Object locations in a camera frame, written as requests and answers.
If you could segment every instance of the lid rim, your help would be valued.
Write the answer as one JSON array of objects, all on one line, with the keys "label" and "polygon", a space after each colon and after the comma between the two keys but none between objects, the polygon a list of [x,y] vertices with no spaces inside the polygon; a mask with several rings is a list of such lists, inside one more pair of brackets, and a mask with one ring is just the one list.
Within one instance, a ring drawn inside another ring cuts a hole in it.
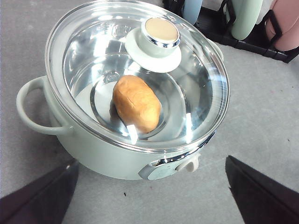
[{"label": "lid rim", "polygon": [[[111,1],[114,1],[114,2],[129,2],[129,3],[137,3],[137,4],[143,4],[143,5],[149,5],[152,7],[152,4],[150,3],[146,3],[146,2],[139,2],[139,1],[136,1],[136,0],[97,0],[97,1],[93,1],[93,2],[88,2],[88,3],[85,3],[85,4],[82,4],[76,8],[73,8],[72,10],[70,10],[69,12],[67,12],[64,16],[62,16],[58,22],[54,25],[54,27],[52,28],[52,30],[50,31],[50,34],[47,38],[47,42],[46,42],[46,46],[45,46],[45,67],[46,67],[46,74],[47,74],[47,78],[48,78],[48,81],[49,81],[49,86],[53,92],[53,95],[54,97],[56,98],[57,102],[60,104],[60,106],[62,107],[62,109],[70,116],[70,118],[72,120],[74,120],[79,126],[81,126],[82,128],[84,128],[86,131],[88,131],[89,133],[91,133],[92,135],[102,139],[103,141],[107,142],[107,143],[110,143],[112,145],[115,145],[115,146],[118,146],[118,147],[122,147],[124,149],[127,149],[127,150],[132,150],[132,151],[137,151],[137,152],[142,152],[142,153],[172,153],[172,152],[178,152],[178,151],[182,151],[182,150],[186,150],[186,149],[189,149],[189,148],[192,148],[192,147],[196,147],[198,144],[200,144],[201,142],[203,142],[208,136],[210,136],[215,130],[216,128],[220,125],[220,123],[222,122],[222,120],[224,119],[225,115],[226,115],[226,112],[227,112],[227,109],[228,109],[228,102],[229,102],[229,83],[228,83],[228,77],[227,77],[227,72],[226,72],[226,69],[223,65],[223,62],[220,60],[219,56],[217,55],[216,58],[217,58],[217,61],[220,62],[222,64],[222,67],[224,68],[224,71],[225,71],[225,78],[226,78],[226,81],[227,81],[227,97],[226,97],[226,102],[224,102],[225,104],[225,108],[223,108],[223,111],[221,112],[221,115],[220,117],[217,119],[217,121],[215,121],[215,124],[212,126],[212,128],[204,135],[202,136],[201,138],[198,138],[198,139],[195,139],[194,141],[191,141],[190,143],[185,143],[185,144],[181,144],[181,145],[177,145],[176,147],[172,147],[172,148],[164,148],[164,147],[141,147],[141,146],[136,146],[136,145],[131,145],[131,144],[128,144],[128,143],[125,143],[125,142],[121,142],[121,141],[117,141],[117,140],[114,140],[110,137],[107,137],[106,135],[103,135],[102,133],[100,132],[97,132],[96,130],[94,130],[92,127],[90,126],[87,126],[86,124],[84,124],[80,118],[71,112],[71,108],[69,108],[68,106],[64,105],[63,101],[61,100],[60,98],[60,94],[57,94],[56,93],[56,90],[55,90],[55,81],[53,79],[53,76],[52,76],[52,73],[51,73],[51,69],[50,69],[50,47],[51,47],[51,44],[53,42],[53,37],[54,37],[54,34],[56,33],[56,30],[58,28],[58,26],[66,19],[68,18],[71,14],[73,14],[74,12],[84,8],[84,7],[87,7],[87,6],[90,6],[90,5],[94,5],[94,4],[97,4],[97,3],[107,3],[107,2],[111,2]],[[166,10],[166,9],[163,9],[164,11],[176,16],[174,13]]]}]

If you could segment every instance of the pot handle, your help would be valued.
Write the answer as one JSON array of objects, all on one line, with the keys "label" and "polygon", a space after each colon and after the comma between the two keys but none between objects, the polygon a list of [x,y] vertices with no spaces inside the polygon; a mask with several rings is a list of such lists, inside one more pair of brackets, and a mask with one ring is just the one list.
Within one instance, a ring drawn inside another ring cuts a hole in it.
[{"label": "pot handle", "polygon": [[17,111],[21,120],[32,130],[42,133],[42,134],[50,134],[50,135],[65,135],[70,134],[72,132],[72,126],[61,126],[61,127],[46,127],[42,125],[38,125],[37,123],[33,122],[25,113],[24,110],[24,101],[28,93],[35,89],[43,89],[44,85],[44,78],[38,77],[29,82],[27,82],[23,87],[20,89],[17,95],[16,105]]},{"label": "pot handle", "polygon": [[210,39],[207,39],[207,40],[212,45],[212,47],[215,49],[215,51],[217,52],[217,54],[219,55],[221,60],[224,61],[223,52],[220,50],[220,48],[217,46],[217,44],[215,42],[211,41]]}]

